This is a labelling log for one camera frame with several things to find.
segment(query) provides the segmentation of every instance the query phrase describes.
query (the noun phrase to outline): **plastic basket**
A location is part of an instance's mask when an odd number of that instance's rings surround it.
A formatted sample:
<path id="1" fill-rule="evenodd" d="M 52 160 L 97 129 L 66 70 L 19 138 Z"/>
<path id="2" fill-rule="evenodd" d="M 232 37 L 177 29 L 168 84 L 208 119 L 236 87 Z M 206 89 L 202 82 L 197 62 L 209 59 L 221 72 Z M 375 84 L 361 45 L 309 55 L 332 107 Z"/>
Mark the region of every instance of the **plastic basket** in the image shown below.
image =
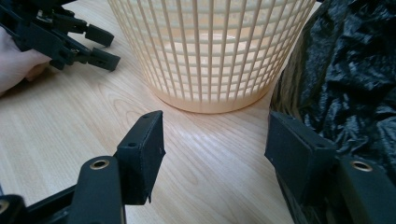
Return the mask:
<path id="1" fill-rule="evenodd" d="M 108 0 L 155 94 L 222 113 L 268 92 L 314 0 Z"/>

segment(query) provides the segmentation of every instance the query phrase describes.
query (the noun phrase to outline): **skin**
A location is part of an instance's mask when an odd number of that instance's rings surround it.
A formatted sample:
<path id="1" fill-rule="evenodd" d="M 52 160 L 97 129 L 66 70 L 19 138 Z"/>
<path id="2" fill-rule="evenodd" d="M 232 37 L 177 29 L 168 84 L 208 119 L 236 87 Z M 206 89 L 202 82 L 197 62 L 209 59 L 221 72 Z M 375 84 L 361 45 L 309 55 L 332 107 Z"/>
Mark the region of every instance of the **skin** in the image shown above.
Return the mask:
<path id="1" fill-rule="evenodd" d="M 0 27 L 0 95 L 24 78 L 34 80 L 48 66 L 50 58 L 30 49 L 21 52 L 11 36 Z"/>

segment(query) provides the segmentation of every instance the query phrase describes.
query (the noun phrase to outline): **garbage bag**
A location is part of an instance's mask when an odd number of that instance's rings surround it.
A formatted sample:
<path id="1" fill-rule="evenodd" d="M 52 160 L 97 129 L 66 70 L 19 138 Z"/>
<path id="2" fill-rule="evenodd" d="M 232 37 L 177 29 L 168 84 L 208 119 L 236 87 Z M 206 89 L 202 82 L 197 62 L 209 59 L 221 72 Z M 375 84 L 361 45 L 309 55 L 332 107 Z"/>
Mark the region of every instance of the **garbage bag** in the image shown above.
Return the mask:
<path id="1" fill-rule="evenodd" d="M 271 109 L 299 119 L 396 185 L 396 1 L 327 0 L 304 26 Z M 279 180 L 296 223 L 326 223 Z"/>

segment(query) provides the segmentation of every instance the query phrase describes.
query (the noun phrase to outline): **crinkled black plastic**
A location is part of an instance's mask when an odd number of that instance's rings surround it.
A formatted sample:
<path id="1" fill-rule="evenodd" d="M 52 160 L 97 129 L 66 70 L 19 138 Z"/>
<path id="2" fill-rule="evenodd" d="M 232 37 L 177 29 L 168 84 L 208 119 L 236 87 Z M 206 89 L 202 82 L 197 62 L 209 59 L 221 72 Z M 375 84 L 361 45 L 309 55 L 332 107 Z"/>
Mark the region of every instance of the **crinkled black plastic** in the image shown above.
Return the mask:
<path id="1" fill-rule="evenodd" d="M 327 0 L 305 25 L 271 109 L 396 185 L 396 1 Z"/>

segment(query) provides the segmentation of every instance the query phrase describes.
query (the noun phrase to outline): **wood grain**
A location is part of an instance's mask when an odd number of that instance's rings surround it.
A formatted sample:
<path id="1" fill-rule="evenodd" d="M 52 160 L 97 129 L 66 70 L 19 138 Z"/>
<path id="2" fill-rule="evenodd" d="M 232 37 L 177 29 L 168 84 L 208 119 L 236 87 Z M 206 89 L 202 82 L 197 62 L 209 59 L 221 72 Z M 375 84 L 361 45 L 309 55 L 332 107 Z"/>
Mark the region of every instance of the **wood grain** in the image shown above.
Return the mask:
<path id="1" fill-rule="evenodd" d="M 106 1 L 66 5 L 116 36 L 106 51 L 116 71 L 75 63 L 48 69 L 0 98 L 0 183 L 27 204 L 76 184 L 87 160 L 112 155 L 145 113 L 162 110 L 165 150 L 153 202 L 127 206 L 135 223 L 292 223 L 264 158 L 271 93 L 219 115 L 184 112 L 159 100 Z M 73 35 L 87 47 L 99 47 Z"/>

